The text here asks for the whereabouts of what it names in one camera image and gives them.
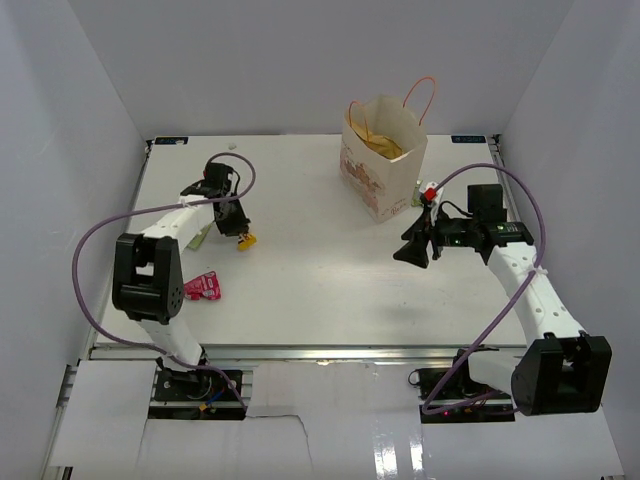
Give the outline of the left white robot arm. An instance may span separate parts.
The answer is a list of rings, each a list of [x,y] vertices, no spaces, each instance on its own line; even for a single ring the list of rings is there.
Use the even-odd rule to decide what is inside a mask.
[[[161,349],[165,367],[180,370],[177,387],[191,399],[209,392],[212,377],[198,366],[206,363],[204,349],[178,316],[185,300],[181,255],[212,225],[237,239],[240,251],[256,243],[239,200],[240,174],[220,157],[207,161],[203,178],[181,192],[177,208],[139,233],[121,235],[115,246],[113,305]]]

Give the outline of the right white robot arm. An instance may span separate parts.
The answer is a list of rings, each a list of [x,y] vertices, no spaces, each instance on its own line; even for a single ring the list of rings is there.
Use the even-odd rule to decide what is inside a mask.
[[[435,183],[420,192],[423,211],[403,234],[397,261],[426,268],[445,248],[468,248],[479,254],[498,279],[526,340],[522,356],[510,355],[476,341],[458,351],[451,369],[430,388],[426,415],[449,386],[472,399],[487,387],[511,397],[526,416],[592,413],[599,409],[612,358],[603,336],[592,336],[569,313],[539,265],[541,250],[528,228],[508,219],[499,184],[471,185],[468,206],[451,217]]]

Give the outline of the red snack packet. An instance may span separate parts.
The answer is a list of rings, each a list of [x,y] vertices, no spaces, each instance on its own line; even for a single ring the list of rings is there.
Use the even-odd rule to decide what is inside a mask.
[[[191,301],[216,301],[221,298],[220,284],[215,271],[195,277],[184,284],[185,298]]]

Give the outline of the large brown snack bag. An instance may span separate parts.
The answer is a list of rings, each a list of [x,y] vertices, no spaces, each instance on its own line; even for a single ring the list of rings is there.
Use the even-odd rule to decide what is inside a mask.
[[[386,159],[394,160],[404,154],[404,150],[387,136],[365,133],[359,138],[370,150]]]

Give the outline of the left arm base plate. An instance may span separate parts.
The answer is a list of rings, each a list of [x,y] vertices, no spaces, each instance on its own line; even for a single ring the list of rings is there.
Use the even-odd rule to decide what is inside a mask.
[[[225,370],[231,387],[218,373],[158,370],[154,379],[148,418],[154,420],[243,420],[244,408],[235,392],[242,393],[241,370]]]

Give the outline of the yellow candy packet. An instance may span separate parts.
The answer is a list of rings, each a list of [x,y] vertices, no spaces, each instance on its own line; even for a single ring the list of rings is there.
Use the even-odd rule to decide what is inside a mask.
[[[257,242],[257,238],[250,232],[243,233],[238,238],[237,249],[239,251],[246,251],[255,245]]]

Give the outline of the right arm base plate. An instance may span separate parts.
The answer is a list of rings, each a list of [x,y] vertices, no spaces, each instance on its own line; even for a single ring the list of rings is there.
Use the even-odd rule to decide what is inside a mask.
[[[422,405],[447,371],[447,368],[420,368],[412,370],[407,377],[409,385],[419,394],[420,406],[418,409],[423,425],[515,421],[516,407],[509,395],[495,393],[487,385],[466,380],[461,373],[452,377],[428,406],[429,410],[443,407],[447,407],[447,409],[437,414],[426,415],[422,411]]]

